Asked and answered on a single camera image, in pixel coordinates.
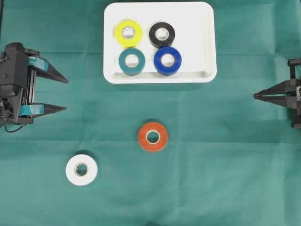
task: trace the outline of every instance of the white tray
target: white tray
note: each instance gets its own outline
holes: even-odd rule
[[[136,21],[143,30],[143,38],[136,47],[145,56],[142,73],[129,76],[118,64],[124,50],[114,37],[115,27],[124,19]],[[175,30],[172,47],[182,56],[176,74],[157,73],[153,57],[158,50],[149,39],[149,30],[157,22],[167,22]],[[205,2],[133,2],[112,3],[104,11],[103,74],[111,83],[177,83],[210,82],[215,78],[216,51],[214,13]]]

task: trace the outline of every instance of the green tablecloth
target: green tablecloth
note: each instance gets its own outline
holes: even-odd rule
[[[298,226],[301,131],[253,94],[301,57],[299,0],[208,0],[218,74],[205,84],[113,85],[103,77],[107,0],[4,0],[0,47],[41,51],[69,84],[37,79],[36,102],[66,106],[0,138],[0,225]],[[158,153],[137,141],[166,126]],[[84,187],[65,176],[78,153],[98,163]]]

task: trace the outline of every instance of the black tape roll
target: black tape roll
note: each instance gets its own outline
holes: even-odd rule
[[[168,32],[168,37],[166,39],[158,39],[156,36],[156,32],[160,31],[160,29],[165,29]],[[150,29],[150,42],[156,48],[171,46],[174,41],[175,32],[174,28],[165,22],[159,22],[154,24]]]

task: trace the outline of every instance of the cable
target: cable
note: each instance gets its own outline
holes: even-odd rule
[[[6,131],[7,133],[14,133],[14,132],[17,132],[17,131],[19,131],[20,129],[22,129],[22,128],[23,128],[23,126],[20,126],[20,127],[19,127],[19,128],[17,128],[16,130],[9,131],[9,130],[8,130],[8,126],[7,126],[7,124],[6,124],[6,123],[5,123],[4,127],[5,127],[5,131]]]
[[[23,128],[23,126],[20,126],[20,127],[17,128],[16,130],[9,131],[9,130],[8,130],[8,126],[7,126],[6,121],[4,121],[4,119],[3,119],[2,117],[0,117],[0,119],[2,119],[2,121],[4,122],[4,128],[5,128],[5,131],[6,131],[7,133],[15,133],[15,132],[17,132],[17,131],[19,131],[20,129]]]

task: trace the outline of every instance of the white tape roll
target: white tape roll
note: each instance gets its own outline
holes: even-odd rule
[[[87,172],[84,175],[80,175],[77,170],[79,165],[85,165]],[[78,186],[90,184],[97,175],[97,164],[90,156],[85,154],[79,154],[73,156],[67,163],[66,176],[68,180]]]

